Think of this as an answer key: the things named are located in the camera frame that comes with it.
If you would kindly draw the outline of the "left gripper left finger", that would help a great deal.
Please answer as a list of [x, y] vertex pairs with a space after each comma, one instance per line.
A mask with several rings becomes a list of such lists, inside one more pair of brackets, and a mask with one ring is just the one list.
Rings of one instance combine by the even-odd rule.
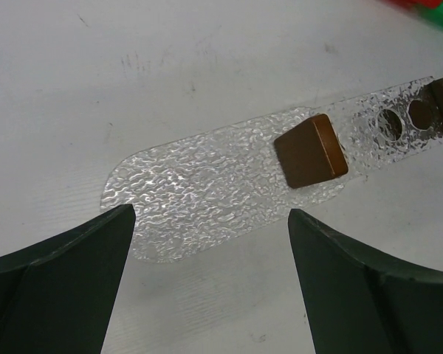
[[0, 353], [100, 353], [135, 225], [124, 204], [0, 257]]

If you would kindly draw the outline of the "clear rack with brown ends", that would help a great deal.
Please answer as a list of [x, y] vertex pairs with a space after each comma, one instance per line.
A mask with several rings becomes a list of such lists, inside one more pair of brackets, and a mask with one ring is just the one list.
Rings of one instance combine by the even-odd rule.
[[274, 148], [292, 189], [366, 173], [443, 138], [443, 78], [426, 77], [317, 108]]

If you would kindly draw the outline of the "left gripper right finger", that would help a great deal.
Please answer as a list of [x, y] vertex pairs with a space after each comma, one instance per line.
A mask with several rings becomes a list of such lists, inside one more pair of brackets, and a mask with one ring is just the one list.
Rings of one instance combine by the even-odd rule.
[[443, 271], [300, 209], [291, 210], [288, 229], [316, 353], [443, 353]]

